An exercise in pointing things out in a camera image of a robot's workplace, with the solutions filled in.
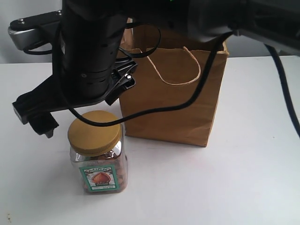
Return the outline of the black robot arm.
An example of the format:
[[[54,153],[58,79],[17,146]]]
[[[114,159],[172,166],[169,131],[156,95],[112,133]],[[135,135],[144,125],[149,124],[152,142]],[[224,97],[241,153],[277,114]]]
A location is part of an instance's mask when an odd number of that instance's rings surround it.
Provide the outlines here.
[[[111,122],[93,122],[76,108],[102,101],[112,104],[134,85],[129,77],[134,59],[150,52],[125,53],[120,43],[125,29],[152,25],[199,42],[215,40],[200,81],[189,100],[175,106],[148,109]],[[276,68],[285,104],[296,131],[300,124],[293,107],[284,67],[277,49],[300,53],[300,3],[297,0],[65,0],[62,12],[11,22],[16,31],[38,30],[43,37],[25,47],[42,44],[52,49],[52,75],[34,90],[20,95],[13,109],[22,124],[52,137],[58,126],[53,112],[69,110],[82,122],[109,127],[147,114],[177,111],[192,105],[203,90],[219,47],[230,36],[246,36],[264,43]]]

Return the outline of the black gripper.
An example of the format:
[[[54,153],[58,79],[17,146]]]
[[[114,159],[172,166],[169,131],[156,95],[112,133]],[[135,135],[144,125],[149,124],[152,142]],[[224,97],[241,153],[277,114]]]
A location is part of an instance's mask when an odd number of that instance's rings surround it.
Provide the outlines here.
[[[52,75],[12,103],[21,123],[26,125],[30,117],[30,125],[38,135],[52,138],[54,129],[58,127],[52,112],[102,101],[111,105],[123,92],[132,88],[135,80],[131,74],[136,63],[131,57],[117,57],[123,33],[106,40],[85,40],[63,30],[59,24],[50,43]],[[36,48],[44,44],[35,43],[23,51],[36,55]]]

